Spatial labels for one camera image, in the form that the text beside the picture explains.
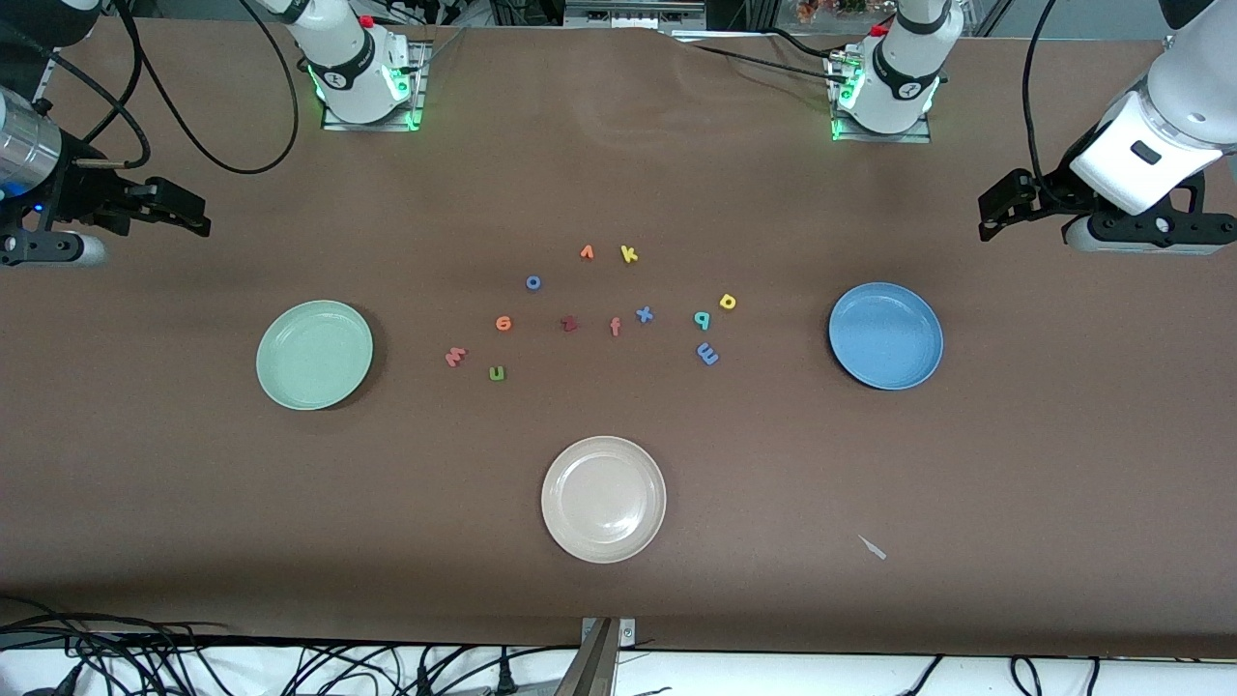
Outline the blue plate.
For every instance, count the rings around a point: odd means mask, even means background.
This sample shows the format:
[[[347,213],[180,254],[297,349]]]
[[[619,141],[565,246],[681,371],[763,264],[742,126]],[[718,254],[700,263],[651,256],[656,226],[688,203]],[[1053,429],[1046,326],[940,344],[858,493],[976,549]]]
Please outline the blue plate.
[[[826,336],[840,367],[876,391],[909,391],[944,359],[944,329],[931,305],[904,286],[870,282],[840,295]]]

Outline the light green plate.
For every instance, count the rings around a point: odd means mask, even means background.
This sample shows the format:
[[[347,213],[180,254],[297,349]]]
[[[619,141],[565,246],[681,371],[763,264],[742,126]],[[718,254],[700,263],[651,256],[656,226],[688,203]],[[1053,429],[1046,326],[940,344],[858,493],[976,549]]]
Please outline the light green plate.
[[[288,308],[265,330],[256,349],[256,378],[275,404],[324,410],[365,382],[374,351],[374,333],[356,308],[309,300]]]

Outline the brown table cover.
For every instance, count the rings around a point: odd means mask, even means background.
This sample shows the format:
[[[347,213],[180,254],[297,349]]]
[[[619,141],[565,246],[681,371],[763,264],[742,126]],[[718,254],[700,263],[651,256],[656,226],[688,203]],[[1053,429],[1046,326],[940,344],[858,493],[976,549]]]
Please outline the brown table cover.
[[[419,132],[322,131],[301,85],[266,176],[136,94],[147,176],[214,229],[0,269],[0,592],[261,637],[568,644],[623,616],[694,651],[1237,655],[1237,244],[1085,253],[1059,219],[982,244],[976,199],[1025,156],[1023,43],[957,45],[931,143],[898,145],[834,142],[804,75],[647,30],[435,40]],[[909,391],[829,347],[870,282],[941,321]],[[309,300],[356,308],[374,362],[289,410],[256,349]],[[541,507],[600,435],[668,490],[610,565]]]

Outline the beige plate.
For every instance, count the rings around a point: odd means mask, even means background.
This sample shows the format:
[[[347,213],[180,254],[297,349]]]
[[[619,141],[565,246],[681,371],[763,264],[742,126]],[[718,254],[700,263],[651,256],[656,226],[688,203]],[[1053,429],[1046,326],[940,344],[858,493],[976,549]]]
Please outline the beige plate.
[[[553,541],[596,565],[644,551],[661,532],[667,504],[654,457],[622,436],[588,436],[563,449],[541,490],[541,514]]]

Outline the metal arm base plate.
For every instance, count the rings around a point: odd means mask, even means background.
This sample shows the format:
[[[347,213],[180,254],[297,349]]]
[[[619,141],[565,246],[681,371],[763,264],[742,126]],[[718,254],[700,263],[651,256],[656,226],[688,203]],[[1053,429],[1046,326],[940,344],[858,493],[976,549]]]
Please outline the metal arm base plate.
[[[421,129],[432,57],[430,43],[411,43],[383,27],[367,30],[372,58],[355,75],[312,68],[324,105],[324,131],[406,132]]]
[[[833,83],[828,91],[833,140],[892,143],[928,143],[931,141],[931,125],[929,125],[927,112],[933,105],[931,95],[934,88],[931,91],[928,91],[929,96],[927,96],[927,101],[917,109],[915,122],[901,132],[884,134],[867,129],[849,110],[849,106],[854,106],[854,101],[856,101],[862,89],[872,82],[867,78],[865,70],[865,57],[858,52],[854,52],[854,49],[858,48],[858,43],[844,45],[842,51],[830,51],[829,56],[821,59],[828,75],[841,77],[841,82]]]

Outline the aluminium background frame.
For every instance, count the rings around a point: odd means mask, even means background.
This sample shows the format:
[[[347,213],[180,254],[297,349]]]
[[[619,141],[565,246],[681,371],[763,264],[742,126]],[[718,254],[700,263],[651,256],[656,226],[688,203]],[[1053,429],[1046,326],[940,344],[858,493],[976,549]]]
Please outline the aluminium background frame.
[[[565,28],[649,28],[705,31],[705,0],[564,0]]]

